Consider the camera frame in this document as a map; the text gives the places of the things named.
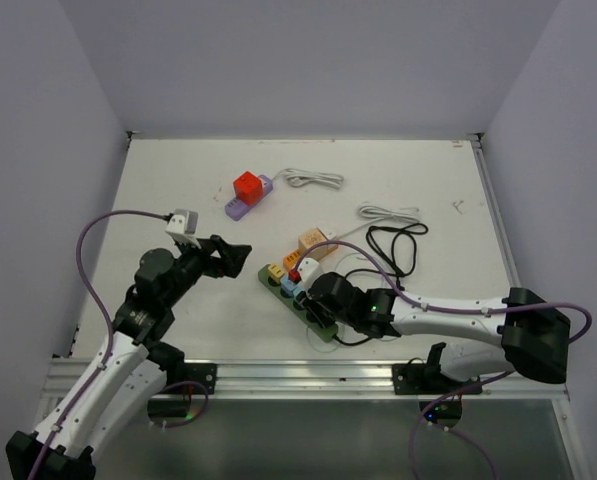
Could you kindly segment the green power strip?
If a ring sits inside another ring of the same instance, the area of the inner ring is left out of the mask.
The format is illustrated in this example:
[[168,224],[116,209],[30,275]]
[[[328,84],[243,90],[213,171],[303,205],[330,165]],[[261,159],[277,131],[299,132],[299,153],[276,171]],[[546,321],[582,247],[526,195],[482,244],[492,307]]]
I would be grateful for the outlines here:
[[285,298],[281,295],[280,282],[275,282],[269,278],[267,267],[269,264],[264,265],[258,271],[259,282],[284,306],[286,307],[295,317],[297,317],[312,333],[314,333],[320,340],[325,343],[331,343],[334,337],[338,335],[338,327],[336,325],[330,326],[326,330],[312,329],[307,325],[305,318],[306,309],[296,309],[293,306],[294,298]]

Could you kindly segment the light blue usb charger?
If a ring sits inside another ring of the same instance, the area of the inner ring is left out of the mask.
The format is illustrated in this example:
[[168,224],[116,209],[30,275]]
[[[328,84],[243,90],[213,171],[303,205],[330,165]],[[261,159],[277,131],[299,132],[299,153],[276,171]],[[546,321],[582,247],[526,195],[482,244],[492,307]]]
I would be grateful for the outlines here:
[[302,286],[291,281],[289,278],[283,277],[280,283],[281,295],[285,298],[295,298],[302,292]]

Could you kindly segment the yellow usb charger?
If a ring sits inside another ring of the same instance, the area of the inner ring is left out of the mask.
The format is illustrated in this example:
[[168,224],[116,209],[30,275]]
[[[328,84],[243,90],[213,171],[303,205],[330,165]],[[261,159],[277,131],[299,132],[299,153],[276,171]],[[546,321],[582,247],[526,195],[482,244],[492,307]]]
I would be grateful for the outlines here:
[[280,282],[283,276],[286,274],[285,269],[282,266],[275,263],[271,263],[268,265],[267,272],[269,278],[275,282]]

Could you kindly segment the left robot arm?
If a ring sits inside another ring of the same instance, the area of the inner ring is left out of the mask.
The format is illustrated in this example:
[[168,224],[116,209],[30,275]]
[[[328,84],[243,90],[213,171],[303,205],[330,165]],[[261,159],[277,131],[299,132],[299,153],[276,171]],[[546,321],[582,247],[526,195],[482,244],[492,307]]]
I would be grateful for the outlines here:
[[92,479],[103,449],[161,392],[186,385],[184,355],[162,338],[176,303],[203,277],[235,278],[252,248],[213,235],[173,255],[147,251],[100,350],[62,401],[5,451],[15,479]]

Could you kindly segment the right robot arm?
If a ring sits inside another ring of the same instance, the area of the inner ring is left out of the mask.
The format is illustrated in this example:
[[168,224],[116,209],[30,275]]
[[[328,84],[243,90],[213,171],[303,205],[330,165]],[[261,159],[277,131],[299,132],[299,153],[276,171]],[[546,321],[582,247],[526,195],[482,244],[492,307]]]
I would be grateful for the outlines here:
[[440,300],[387,288],[363,291],[329,272],[299,294],[298,303],[322,326],[345,324],[369,338],[443,337],[423,369],[435,392],[506,371],[546,384],[567,377],[570,320],[528,289],[489,300]]

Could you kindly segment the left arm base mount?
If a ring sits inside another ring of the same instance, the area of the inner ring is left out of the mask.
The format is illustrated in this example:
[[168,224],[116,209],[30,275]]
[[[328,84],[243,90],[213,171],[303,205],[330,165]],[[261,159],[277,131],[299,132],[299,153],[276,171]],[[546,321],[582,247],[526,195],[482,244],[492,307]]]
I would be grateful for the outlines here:
[[167,370],[167,380],[161,393],[203,393],[213,395],[218,378],[218,366],[207,362],[183,362]]

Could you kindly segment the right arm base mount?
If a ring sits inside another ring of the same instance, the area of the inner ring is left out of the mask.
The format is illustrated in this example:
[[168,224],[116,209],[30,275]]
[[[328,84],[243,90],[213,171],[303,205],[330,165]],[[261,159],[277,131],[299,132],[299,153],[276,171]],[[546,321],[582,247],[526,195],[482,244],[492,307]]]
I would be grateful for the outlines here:
[[421,361],[416,357],[406,363],[396,363],[391,366],[391,379],[396,395],[442,395],[451,391],[472,386],[468,395],[481,394],[483,388],[476,386],[476,380],[458,382],[444,376],[440,372],[440,357],[447,344],[434,344],[427,358]]

